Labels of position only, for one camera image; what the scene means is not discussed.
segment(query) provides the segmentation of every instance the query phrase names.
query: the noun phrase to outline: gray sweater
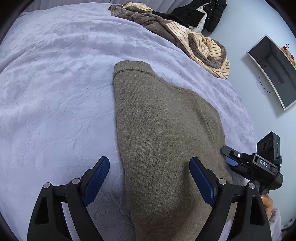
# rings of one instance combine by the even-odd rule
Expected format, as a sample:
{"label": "gray sweater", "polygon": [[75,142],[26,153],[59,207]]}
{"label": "gray sweater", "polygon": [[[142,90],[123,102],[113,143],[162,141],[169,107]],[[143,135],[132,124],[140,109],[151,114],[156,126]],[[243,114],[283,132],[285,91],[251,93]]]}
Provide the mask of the gray sweater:
{"label": "gray sweater", "polygon": [[[197,156],[230,183],[216,109],[197,93],[159,78],[144,62],[114,67],[114,93],[127,204],[137,240],[195,240],[211,208],[189,172]],[[234,215],[234,206],[229,218]]]}

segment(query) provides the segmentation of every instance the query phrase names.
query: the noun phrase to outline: black jacket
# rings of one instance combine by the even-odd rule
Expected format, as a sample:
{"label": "black jacket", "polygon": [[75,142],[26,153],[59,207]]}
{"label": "black jacket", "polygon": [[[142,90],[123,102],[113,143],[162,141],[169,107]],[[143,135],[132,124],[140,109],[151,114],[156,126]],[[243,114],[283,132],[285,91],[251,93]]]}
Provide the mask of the black jacket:
{"label": "black jacket", "polygon": [[207,13],[204,30],[213,32],[227,6],[226,0],[193,0],[188,5],[175,8],[172,14],[180,18],[186,25],[196,27],[203,17],[203,14],[196,9],[203,5],[205,5],[203,9]]}

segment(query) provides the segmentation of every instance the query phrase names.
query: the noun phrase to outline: decorative plant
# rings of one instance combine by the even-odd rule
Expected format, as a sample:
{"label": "decorative plant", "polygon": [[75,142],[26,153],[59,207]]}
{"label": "decorative plant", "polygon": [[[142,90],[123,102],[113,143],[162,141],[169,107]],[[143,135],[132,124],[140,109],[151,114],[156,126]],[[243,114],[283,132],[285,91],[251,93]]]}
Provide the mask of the decorative plant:
{"label": "decorative plant", "polygon": [[294,55],[291,54],[291,52],[288,49],[289,49],[289,44],[286,44],[285,46],[281,47],[281,50],[288,56],[291,63],[296,67]]}

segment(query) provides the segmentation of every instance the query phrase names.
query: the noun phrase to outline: metal screw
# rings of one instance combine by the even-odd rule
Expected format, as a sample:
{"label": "metal screw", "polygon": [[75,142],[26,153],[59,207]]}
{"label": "metal screw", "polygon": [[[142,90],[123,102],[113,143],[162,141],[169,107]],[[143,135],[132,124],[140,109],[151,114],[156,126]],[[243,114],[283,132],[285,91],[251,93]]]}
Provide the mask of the metal screw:
{"label": "metal screw", "polygon": [[249,183],[249,187],[250,187],[251,189],[254,189],[256,186],[255,186],[254,183]]}
{"label": "metal screw", "polygon": [[50,183],[44,183],[43,187],[44,188],[49,188],[50,187]]}
{"label": "metal screw", "polygon": [[225,185],[225,184],[226,184],[226,180],[223,179],[223,178],[219,179],[218,182],[219,182],[220,184],[222,184],[222,185]]}
{"label": "metal screw", "polygon": [[73,184],[78,184],[80,182],[80,179],[79,178],[75,178],[72,180],[72,183]]}

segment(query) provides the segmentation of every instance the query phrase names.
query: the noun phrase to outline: blue gripper pad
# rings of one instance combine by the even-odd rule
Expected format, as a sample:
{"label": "blue gripper pad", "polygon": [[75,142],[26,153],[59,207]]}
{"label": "blue gripper pad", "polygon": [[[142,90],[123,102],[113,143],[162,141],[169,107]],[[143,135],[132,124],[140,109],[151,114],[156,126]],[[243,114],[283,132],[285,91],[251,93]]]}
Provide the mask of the blue gripper pad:
{"label": "blue gripper pad", "polygon": [[201,168],[198,166],[198,164],[193,158],[191,158],[189,161],[189,170],[205,203],[208,203],[211,207],[214,207],[214,189],[207,180],[205,174],[202,172]]}
{"label": "blue gripper pad", "polygon": [[92,203],[95,200],[109,172],[109,169],[110,169],[110,162],[109,162],[109,159],[105,157],[105,159],[102,161],[99,168],[95,171],[94,175],[91,177],[90,181],[88,182],[85,188],[83,204],[86,207],[88,204]]}
{"label": "blue gripper pad", "polygon": [[226,163],[232,167],[237,167],[238,163],[229,157],[226,157]]}

